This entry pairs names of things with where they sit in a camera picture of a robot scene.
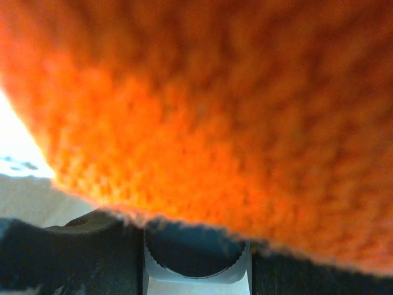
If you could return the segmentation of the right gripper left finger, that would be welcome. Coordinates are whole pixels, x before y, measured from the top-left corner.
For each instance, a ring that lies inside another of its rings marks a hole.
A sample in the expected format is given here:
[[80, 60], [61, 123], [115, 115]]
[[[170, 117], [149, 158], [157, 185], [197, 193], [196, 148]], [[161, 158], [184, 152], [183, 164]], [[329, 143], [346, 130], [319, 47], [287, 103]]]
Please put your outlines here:
[[144, 294], [142, 231], [100, 211], [41, 228], [1, 218], [1, 294]]

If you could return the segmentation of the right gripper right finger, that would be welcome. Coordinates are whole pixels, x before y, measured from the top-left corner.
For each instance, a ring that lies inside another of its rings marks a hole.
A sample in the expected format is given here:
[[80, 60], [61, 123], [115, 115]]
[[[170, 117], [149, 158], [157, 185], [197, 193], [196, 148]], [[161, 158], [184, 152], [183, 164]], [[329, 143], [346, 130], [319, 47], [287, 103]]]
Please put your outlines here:
[[392, 294], [392, 278], [318, 265], [251, 243], [251, 294]]

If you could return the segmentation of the beige canvas tote bag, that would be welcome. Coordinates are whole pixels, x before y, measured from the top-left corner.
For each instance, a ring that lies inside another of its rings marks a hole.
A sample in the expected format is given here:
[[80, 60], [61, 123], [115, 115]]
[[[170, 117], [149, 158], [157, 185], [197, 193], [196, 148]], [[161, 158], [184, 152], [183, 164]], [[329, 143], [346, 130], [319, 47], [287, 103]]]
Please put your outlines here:
[[392, 276], [391, 1], [2, 1], [53, 183]]

